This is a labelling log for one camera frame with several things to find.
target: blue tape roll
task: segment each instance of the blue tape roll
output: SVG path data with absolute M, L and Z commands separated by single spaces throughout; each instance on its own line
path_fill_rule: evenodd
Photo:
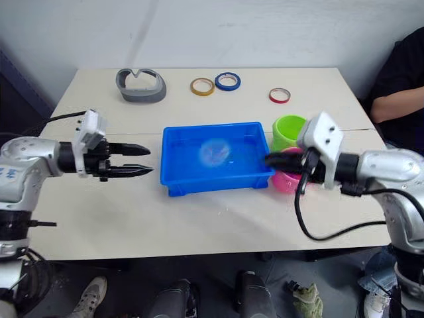
M 219 82 L 222 78 L 233 78 L 236 81 L 236 84 L 233 86 L 226 86 Z M 215 86 L 223 91 L 234 91 L 235 89 L 238 89 L 241 84 L 240 77 L 235 73 L 225 72 L 219 74 L 217 77 L 215 77 Z

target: tape roll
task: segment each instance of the tape roll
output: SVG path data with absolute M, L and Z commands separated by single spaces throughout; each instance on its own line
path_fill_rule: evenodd
M 272 96 L 272 93 L 276 92 L 276 91 L 281 91 L 283 93 L 285 93 L 287 95 L 286 99 L 276 99 L 275 97 Z M 281 88 L 281 87 L 277 87 L 277 88 L 273 88 L 270 90 L 270 94 L 269 94 L 269 98 L 277 104 L 285 104 L 290 100 L 290 97 L 292 95 L 290 94 L 290 92 L 288 90 L 286 90 L 285 88 Z
M 224 79 L 224 78 L 231 78 L 236 82 L 236 84 L 234 84 L 232 86 L 224 85 L 224 84 L 221 83 L 221 80 Z M 241 84 L 240 76 L 238 76 L 235 73 L 225 72 L 225 73 L 221 73 L 217 77 L 215 77 L 215 86 L 217 86 L 219 89 L 221 89 L 223 91 L 234 91 L 235 89 L 238 89 L 240 87 L 240 84 Z
M 199 81 L 203 81 L 203 82 L 208 83 L 209 86 L 211 86 L 210 90 L 208 90 L 208 91 L 198 91 L 196 88 L 194 88 L 194 85 Z M 196 78 L 191 82 L 190 89 L 193 93 L 195 93 L 198 96 L 208 96 L 208 95 L 211 95 L 213 93 L 213 91 L 215 90 L 215 85 L 208 78 Z

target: gray curved object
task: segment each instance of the gray curved object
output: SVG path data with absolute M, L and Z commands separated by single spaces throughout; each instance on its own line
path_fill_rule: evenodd
M 137 78 L 141 73 L 154 76 L 156 78 L 156 85 L 148 88 L 126 88 L 125 79 L 129 74 Z M 166 95 L 166 84 L 162 76 L 154 70 L 147 68 L 138 70 L 134 73 L 130 68 L 123 68 L 119 70 L 116 78 L 117 86 L 122 96 L 126 101 L 141 101 L 143 103 L 156 103 L 163 100 Z

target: white wall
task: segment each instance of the white wall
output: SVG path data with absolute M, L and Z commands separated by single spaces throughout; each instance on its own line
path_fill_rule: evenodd
M 422 26 L 423 0 L 0 0 L 0 44 L 55 104 L 77 68 L 336 66 L 362 95 Z

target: shoe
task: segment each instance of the shoe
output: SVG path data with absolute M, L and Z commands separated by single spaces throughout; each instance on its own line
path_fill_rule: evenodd
M 84 289 L 74 311 L 68 318 L 93 318 L 94 311 L 105 299 L 107 279 L 103 276 L 94 278 Z
M 383 310 L 389 303 L 390 298 L 388 296 L 369 293 L 364 300 L 364 317 L 382 318 Z

